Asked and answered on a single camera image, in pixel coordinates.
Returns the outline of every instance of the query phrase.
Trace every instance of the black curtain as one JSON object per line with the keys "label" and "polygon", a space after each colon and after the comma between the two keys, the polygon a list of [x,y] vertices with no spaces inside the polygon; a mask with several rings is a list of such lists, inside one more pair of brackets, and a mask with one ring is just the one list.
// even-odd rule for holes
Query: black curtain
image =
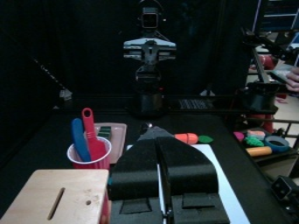
{"label": "black curtain", "polygon": [[[123,43],[139,39],[138,0],[7,1],[23,7],[20,37],[60,82],[77,94],[131,94],[140,62],[123,58]],[[178,46],[176,60],[158,65],[166,94],[198,94],[211,83],[218,94],[244,87],[250,55],[240,26],[252,27],[256,1],[160,0],[166,22],[160,33]],[[28,26],[37,30],[29,33]]]}
{"label": "black curtain", "polygon": [[[158,64],[164,93],[198,95],[207,86],[234,93],[251,58],[240,27],[252,28],[259,1],[159,2],[166,22],[158,30],[178,47],[176,60]],[[134,93],[140,61],[124,59],[123,44],[142,37],[140,13],[139,0],[0,1],[3,148],[37,126],[61,86],[75,95]]]}

